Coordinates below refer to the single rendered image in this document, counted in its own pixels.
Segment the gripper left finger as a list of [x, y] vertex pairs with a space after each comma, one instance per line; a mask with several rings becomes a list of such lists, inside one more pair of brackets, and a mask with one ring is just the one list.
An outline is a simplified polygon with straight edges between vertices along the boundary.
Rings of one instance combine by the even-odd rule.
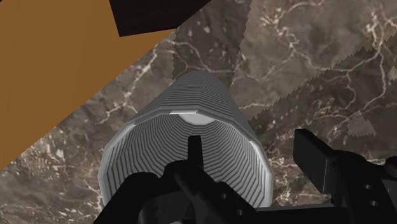
[[93, 224], [254, 224], [255, 208], [204, 171], [200, 136], [190, 136], [187, 149], [161, 177], [127, 177]]

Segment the grey ribbed cup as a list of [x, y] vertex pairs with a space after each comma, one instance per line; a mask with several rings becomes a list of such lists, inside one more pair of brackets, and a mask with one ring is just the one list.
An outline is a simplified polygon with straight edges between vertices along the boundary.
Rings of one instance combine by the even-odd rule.
[[134, 115], [104, 149], [98, 182], [104, 208], [131, 174], [158, 177], [188, 157], [188, 138], [200, 136], [204, 171], [256, 210], [272, 201], [273, 172], [263, 148], [224, 84], [213, 74], [183, 75]]

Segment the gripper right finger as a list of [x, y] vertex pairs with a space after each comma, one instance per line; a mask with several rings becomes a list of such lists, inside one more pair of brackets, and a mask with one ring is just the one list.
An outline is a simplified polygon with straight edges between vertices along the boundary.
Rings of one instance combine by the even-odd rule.
[[349, 224], [397, 224], [397, 156], [377, 165], [296, 129], [293, 160], [319, 192], [347, 212]]

